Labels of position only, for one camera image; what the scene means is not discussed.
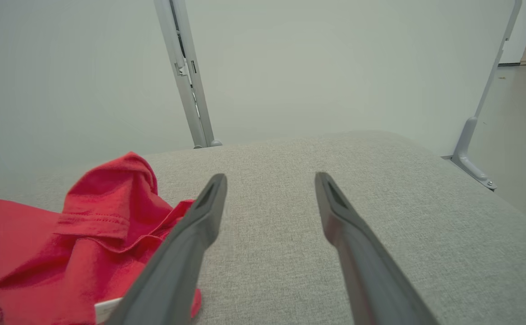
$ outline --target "gray upholstered surface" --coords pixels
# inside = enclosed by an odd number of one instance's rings
[[[525,216],[405,138],[352,132],[145,158],[173,204],[228,176],[199,325],[352,323],[321,232],[317,171],[333,176],[441,323],[526,324]],[[84,168],[0,181],[0,198],[60,210]]]

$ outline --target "white wall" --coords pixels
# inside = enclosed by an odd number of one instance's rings
[[[500,63],[519,63],[526,48],[526,0],[522,0],[521,8],[509,41],[504,44],[504,53]]]
[[[357,129],[453,154],[513,0],[186,0],[216,139]]]
[[[152,0],[0,0],[0,174],[185,148]]]

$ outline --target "red fabric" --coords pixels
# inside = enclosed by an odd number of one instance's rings
[[[191,203],[158,197],[134,153],[86,173],[60,214],[0,200],[0,324],[94,323],[94,304],[124,296]],[[197,289],[192,316],[200,306]]]

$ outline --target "white label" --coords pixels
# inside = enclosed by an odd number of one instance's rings
[[[121,299],[123,298],[116,298],[94,304],[94,313],[97,316],[97,324],[109,319],[111,313],[117,308]]]

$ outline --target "floor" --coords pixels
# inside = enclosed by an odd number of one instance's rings
[[[468,152],[495,193],[526,214],[526,65],[498,68]]]

